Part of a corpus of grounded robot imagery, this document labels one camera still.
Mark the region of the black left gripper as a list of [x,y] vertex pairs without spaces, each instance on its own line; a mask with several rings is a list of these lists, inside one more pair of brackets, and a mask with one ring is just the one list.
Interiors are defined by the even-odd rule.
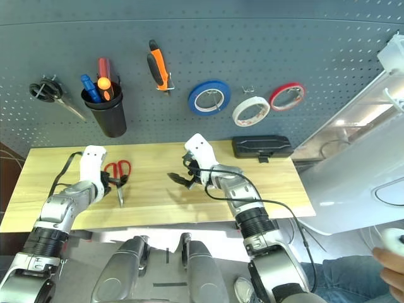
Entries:
[[116,187],[123,187],[128,181],[128,175],[123,175],[121,177],[112,178],[109,177],[110,174],[108,172],[101,172],[100,173],[100,180],[104,187],[104,196],[108,195],[111,191],[111,187],[109,183],[114,184]]

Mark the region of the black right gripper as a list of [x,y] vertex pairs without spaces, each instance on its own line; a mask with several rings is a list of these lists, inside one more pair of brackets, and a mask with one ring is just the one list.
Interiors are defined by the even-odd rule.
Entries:
[[191,189],[196,184],[203,185],[201,180],[201,169],[196,160],[193,160],[193,155],[191,152],[187,151],[186,154],[182,157],[183,166],[189,166],[189,175],[192,176],[191,180],[187,180],[184,177],[181,177],[179,174],[169,172],[167,176],[170,180],[174,181],[176,184],[182,185],[187,189]]

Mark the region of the person's bare hand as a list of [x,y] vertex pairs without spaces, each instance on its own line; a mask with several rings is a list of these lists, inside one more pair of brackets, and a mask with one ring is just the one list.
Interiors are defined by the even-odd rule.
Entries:
[[372,253],[374,258],[383,266],[380,275],[389,285],[391,295],[398,302],[403,302],[403,256],[378,247],[375,247]]

